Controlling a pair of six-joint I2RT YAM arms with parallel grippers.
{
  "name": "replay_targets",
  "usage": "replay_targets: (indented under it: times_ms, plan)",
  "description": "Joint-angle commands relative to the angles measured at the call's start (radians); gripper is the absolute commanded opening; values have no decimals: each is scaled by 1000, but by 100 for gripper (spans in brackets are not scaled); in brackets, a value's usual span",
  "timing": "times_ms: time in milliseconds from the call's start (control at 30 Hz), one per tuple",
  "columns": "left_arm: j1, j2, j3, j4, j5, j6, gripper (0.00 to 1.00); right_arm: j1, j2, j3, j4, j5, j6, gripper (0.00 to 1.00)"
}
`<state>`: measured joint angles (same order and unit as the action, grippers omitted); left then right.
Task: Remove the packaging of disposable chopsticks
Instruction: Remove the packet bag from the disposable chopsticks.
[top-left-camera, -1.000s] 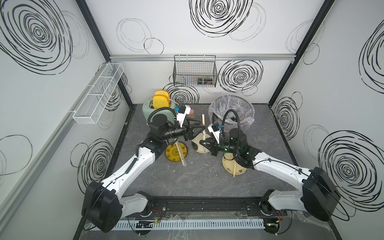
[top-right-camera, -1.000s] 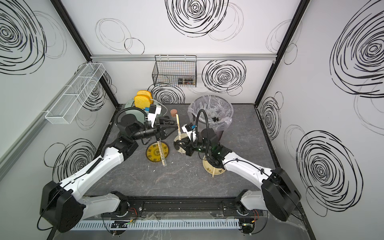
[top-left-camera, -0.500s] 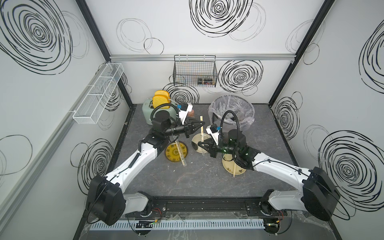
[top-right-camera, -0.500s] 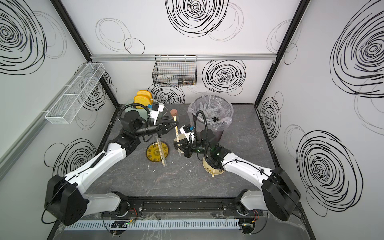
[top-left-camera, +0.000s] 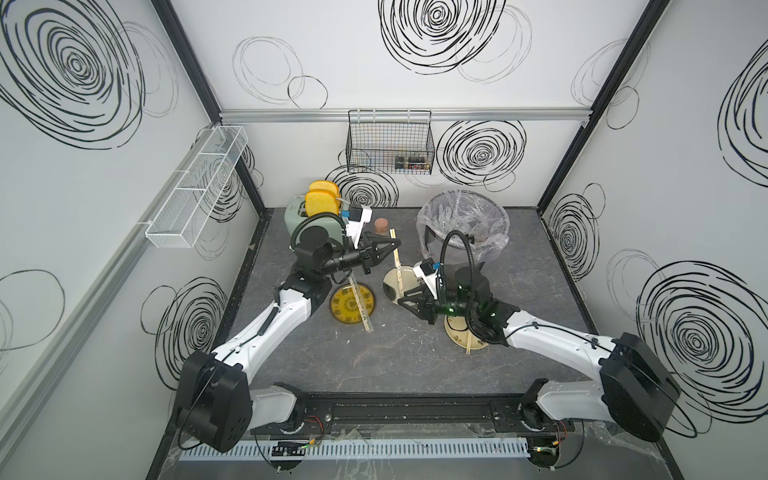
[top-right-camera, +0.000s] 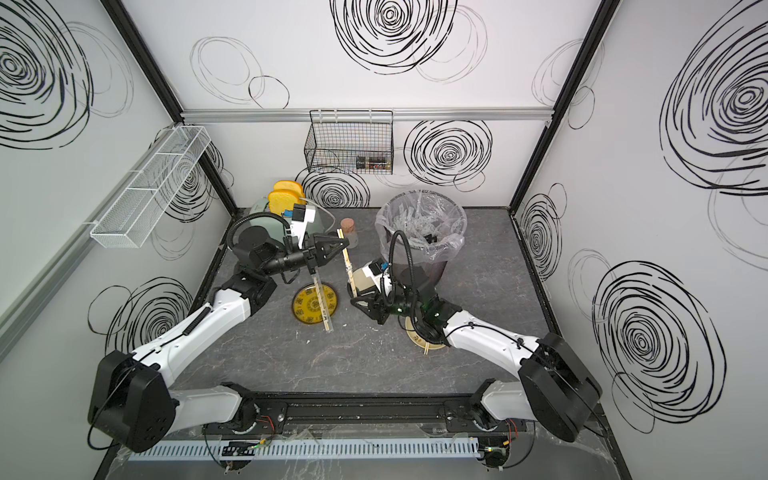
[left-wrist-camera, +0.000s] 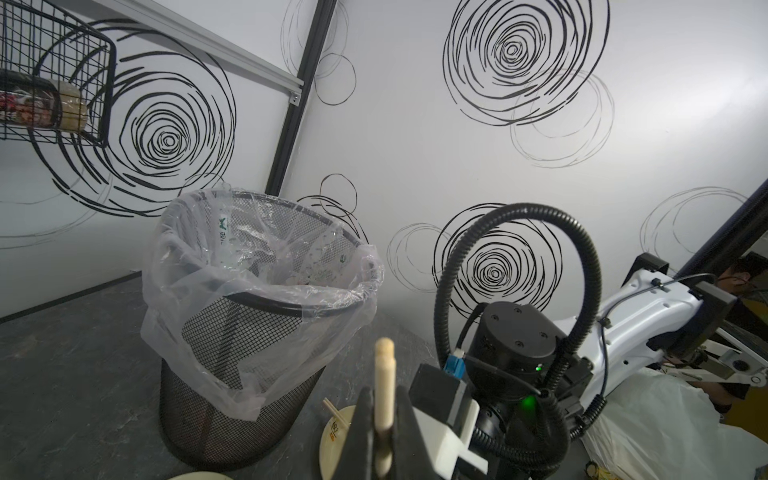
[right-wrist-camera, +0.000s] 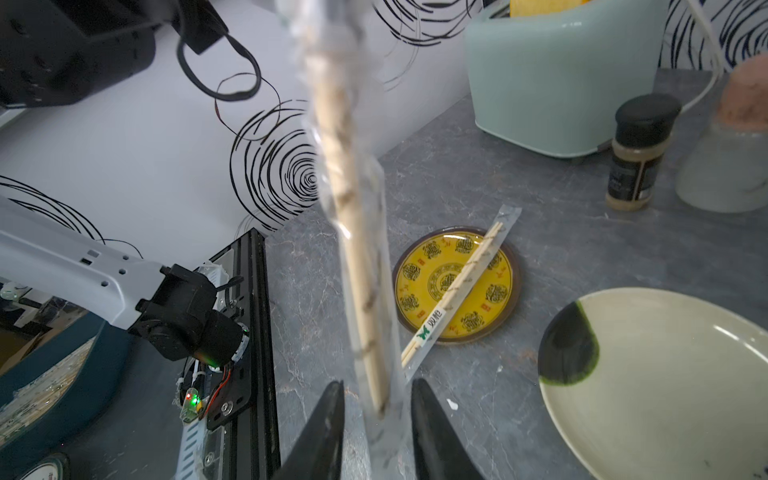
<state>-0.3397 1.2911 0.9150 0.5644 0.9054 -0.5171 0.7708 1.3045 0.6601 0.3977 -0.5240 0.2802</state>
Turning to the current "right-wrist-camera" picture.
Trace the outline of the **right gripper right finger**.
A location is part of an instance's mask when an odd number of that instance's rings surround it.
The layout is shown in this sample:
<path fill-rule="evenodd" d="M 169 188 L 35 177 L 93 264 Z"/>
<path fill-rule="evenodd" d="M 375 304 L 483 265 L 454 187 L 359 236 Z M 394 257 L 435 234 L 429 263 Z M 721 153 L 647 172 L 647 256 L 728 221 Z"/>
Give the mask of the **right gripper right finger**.
<path fill-rule="evenodd" d="M 483 479 L 423 378 L 412 382 L 411 424 L 417 479 Z"/>

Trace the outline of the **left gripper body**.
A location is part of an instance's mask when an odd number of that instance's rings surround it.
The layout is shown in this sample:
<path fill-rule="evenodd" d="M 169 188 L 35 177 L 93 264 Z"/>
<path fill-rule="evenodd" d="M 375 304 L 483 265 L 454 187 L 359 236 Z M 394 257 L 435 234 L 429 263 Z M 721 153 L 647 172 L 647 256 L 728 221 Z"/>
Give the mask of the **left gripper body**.
<path fill-rule="evenodd" d="M 2 107 L 71 105 L 133 77 L 165 24 L 197 54 L 228 31 L 209 1 L 2 2 Z"/>

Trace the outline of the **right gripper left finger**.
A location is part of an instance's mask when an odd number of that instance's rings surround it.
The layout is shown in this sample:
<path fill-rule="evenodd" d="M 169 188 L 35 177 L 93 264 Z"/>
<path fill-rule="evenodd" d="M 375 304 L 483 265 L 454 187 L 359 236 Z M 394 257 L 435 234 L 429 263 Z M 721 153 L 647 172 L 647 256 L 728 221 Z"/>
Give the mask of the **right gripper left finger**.
<path fill-rule="evenodd" d="M 330 382 L 273 479 L 339 479 L 345 424 L 344 384 Z"/>

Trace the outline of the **chopsticks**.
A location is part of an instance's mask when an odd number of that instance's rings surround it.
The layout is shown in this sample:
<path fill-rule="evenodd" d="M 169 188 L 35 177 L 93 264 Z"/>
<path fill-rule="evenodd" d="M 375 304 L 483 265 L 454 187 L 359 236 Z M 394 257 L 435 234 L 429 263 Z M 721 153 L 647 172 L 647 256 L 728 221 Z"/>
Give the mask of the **chopsticks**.
<path fill-rule="evenodd" d="M 407 381 L 411 381 L 426 359 L 427 354 L 438 342 L 444 328 L 451 320 L 450 312 L 458 308 L 464 297 L 471 291 L 473 280 L 472 275 L 481 273 L 492 256 L 506 240 L 512 227 L 522 214 L 520 207 L 511 207 L 504 205 L 499 210 L 492 226 L 487 232 L 484 232 L 484 240 L 476 254 L 470 258 L 463 273 L 464 279 L 458 281 L 456 291 L 448 293 L 438 304 L 436 309 L 430 314 L 428 320 L 423 324 L 421 335 L 413 334 L 401 354 L 401 362 Z"/>
<path fill-rule="evenodd" d="M 393 479 L 406 391 L 387 240 L 385 175 L 373 148 L 383 87 L 366 32 L 369 1 L 280 1 L 310 108 L 318 193 L 339 246 L 345 312 L 370 473 Z"/>

